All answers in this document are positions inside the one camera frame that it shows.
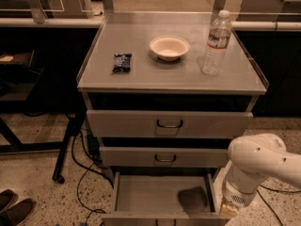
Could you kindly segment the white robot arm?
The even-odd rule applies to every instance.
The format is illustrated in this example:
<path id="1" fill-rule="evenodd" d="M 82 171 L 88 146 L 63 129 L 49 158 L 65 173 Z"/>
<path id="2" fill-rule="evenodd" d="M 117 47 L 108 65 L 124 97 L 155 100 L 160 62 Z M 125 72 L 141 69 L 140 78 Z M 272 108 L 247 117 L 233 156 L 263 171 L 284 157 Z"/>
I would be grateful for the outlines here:
<path id="1" fill-rule="evenodd" d="M 237 137 L 228 155 L 231 165 L 223 181 L 219 212 L 223 218 L 232 219 L 248 207 L 269 177 L 301 188 L 301 155 L 288 153 L 283 140 L 274 134 Z"/>

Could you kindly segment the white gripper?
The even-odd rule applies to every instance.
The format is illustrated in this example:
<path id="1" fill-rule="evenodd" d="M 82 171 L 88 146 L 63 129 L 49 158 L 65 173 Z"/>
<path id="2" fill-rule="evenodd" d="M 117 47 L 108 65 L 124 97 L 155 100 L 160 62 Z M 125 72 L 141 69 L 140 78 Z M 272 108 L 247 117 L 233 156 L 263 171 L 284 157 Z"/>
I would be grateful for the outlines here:
<path id="1" fill-rule="evenodd" d="M 256 190 L 252 193 L 243 193 L 225 180 L 222 185 L 222 194 L 225 202 L 221 203 L 219 215 L 226 219 L 232 219 L 239 215 L 238 208 L 248 207 L 252 203 L 256 196 Z"/>

